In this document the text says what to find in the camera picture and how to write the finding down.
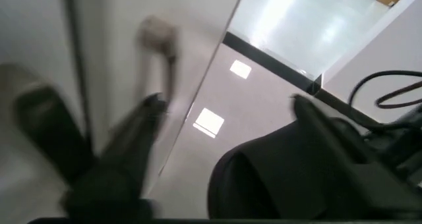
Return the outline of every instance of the recessed light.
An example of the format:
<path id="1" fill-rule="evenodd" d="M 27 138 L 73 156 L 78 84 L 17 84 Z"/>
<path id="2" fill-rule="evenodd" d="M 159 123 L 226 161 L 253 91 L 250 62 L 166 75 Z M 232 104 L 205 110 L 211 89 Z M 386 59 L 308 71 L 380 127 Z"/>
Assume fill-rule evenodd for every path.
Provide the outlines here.
<path id="1" fill-rule="evenodd" d="M 223 118 L 216 115 L 209 109 L 204 108 L 202 112 L 200 113 L 200 115 L 198 116 L 198 118 L 196 119 L 193 126 L 199 129 L 200 131 L 204 132 L 205 134 L 215 138 L 218 131 L 220 131 L 220 128 L 222 127 L 223 123 L 224 123 Z"/>
<path id="2" fill-rule="evenodd" d="M 245 63 L 242 63 L 239 60 L 234 61 L 234 63 L 230 67 L 230 71 L 234 72 L 241 78 L 248 78 L 249 73 L 251 72 L 252 68 Z"/>

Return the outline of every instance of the black wire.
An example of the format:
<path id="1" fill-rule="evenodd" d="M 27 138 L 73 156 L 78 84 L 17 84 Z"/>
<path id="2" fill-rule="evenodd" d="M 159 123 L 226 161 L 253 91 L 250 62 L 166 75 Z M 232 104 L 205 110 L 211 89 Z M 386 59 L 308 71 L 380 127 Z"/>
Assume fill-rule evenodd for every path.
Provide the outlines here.
<path id="1" fill-rule="evenodd" d="M 357 91 L 368 81 L 380 77 L 380 76 L 392 76 L 392 75 L 403 75 L 403 76 L 417 76 L 417 77 L 422 77 L 422 72 L 415 72 L 415 71 L 410 71 L 410 70 L 386 70 L 386 71 L 382 71 L 382 72 L 376 72 L 374 74 L 371 74 L 367 77 L 365 77 L 364 79 L 362 79 L 352 90 L 352 92 L 350 93 L 349 96 L 349 101 L 348 101 L 348 105 L 349 105 L 349 114 L 351 115 L 351 118 L 358 123 L 359 125 L 375 131 L 375 132 L 383 132 L 386 130 L 393 130 L 393 129 L 398 129 L 398 128 L 415 128 L 413 126 L 413 124 L 409 123 L 409 122 L 393 122 L 393 123 L 379 123 L 378 125 L 369 125 L 366 124 L 362 121 L 359 121 L 358 119 L 356 119 L 355 115 L 353 114 L 353 99 L 355 98 L 355 95 L 357 93 Z"/>

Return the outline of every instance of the wall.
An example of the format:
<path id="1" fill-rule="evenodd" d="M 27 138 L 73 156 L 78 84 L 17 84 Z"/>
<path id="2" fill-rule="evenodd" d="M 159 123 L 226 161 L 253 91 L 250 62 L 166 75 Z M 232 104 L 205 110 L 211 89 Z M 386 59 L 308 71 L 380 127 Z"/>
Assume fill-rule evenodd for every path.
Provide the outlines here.
<path id="1" fill-rule="evenodd" d="M 347 101 L 353 87 L 364 77 L 382 70 L 422 70 L 422 0 L 400 0 L 365 36 L 361 45 L 341 58 L 324 73 L 322 87 Z M 391 122 L 412 107 L 381 110 L 374 100 L 417 82 L 418 78 L 387 76 L 364 85 L 354 107 L 380 122 Z M 391 100 L 392 103 L 420 98 L 420 90 Z"/>
<path id="2" fill-rule="evenodd" d="M 0 63 L 13 62 L 53 84 L 83 127 L 61 0 L 0 0 Z"/>
<path id="3" fill-rule="evenodd" d="M 59 90 L 80 127 L 82 113 L 61 0 L 0 0 L 0 64 L 14 62 Z M 0 223 L 61 216 L 65 184 L 11 120 L 19 88 L 34 78 L 0 66 Z"/>

